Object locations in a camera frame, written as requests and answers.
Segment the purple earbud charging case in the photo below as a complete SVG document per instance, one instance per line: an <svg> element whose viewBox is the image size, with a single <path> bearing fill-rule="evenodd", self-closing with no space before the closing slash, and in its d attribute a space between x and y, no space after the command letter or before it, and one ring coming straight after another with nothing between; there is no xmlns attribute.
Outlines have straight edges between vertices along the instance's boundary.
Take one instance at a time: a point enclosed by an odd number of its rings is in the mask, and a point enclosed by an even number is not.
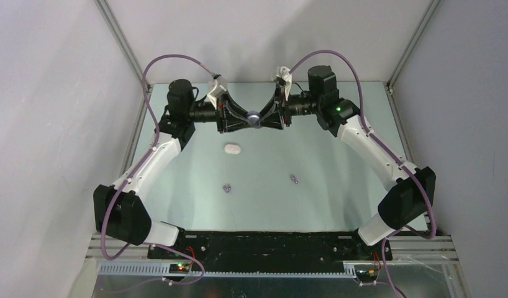
<svg viewBox="0 0 508 298"><path fill-rule="evenodd" d="M249 127L254 129L260 129L261 125L261 114L257 111L249 111L246 113L246 120Z"/></svg>

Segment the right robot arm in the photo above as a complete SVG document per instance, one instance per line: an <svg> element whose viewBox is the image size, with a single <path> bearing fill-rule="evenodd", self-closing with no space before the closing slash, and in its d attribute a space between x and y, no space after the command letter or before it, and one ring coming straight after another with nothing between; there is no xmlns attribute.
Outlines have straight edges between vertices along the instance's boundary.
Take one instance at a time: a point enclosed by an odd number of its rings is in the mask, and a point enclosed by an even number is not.
<svg viewBox="0 0 508 298"><path fill-rule="evenodd" d="M360 108L340 96L335 73L330 66L309 69L309 89L291 94L291 70L276 70L276 90L262 110L258 126L272 115L279 117L278 128L289 126L297 115L314 114L319 125L359 154L383 184L387 194L378 204L377 213L357 229L352 242L353 254L367 260L376 253L377 243L396 230L406 227L433 204L436 174L430 167L419 168L393 152L375 133Z"/></svg>

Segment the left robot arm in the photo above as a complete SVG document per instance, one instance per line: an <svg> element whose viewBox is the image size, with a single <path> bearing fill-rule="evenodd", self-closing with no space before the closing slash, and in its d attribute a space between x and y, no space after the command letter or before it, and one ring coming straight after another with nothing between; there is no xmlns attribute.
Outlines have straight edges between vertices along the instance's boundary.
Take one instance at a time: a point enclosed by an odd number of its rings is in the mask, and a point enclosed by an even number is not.
<svg viewBox="0 0 508 298"><path fill-rule="evenodd" d="M187 242L179 237L181 229L154 220L146 207L148 193L166 166L178 156L195 132L197 122L222 122L227 83L214 76L206 96L200 101L195 87L186 79L168 86L167 105L149 149L110 186L99 185L93 194L98 231L104 237L141 245L163 245L171 258L184 256Z"/></svg>

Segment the white earbud charging case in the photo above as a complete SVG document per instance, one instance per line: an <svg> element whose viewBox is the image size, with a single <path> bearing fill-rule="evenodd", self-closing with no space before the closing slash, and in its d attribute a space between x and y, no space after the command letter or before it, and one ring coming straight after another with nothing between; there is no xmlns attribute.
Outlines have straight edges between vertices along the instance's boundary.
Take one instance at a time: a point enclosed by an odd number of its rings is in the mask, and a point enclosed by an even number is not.
<svg viewBox="0 0 508 298"><path fill-rule="evenodd" d="M241 153L242 148L240 145L237 145L235 143L227 143L224 145L224 151L226 152L226 154L238 155Z"/></svg>

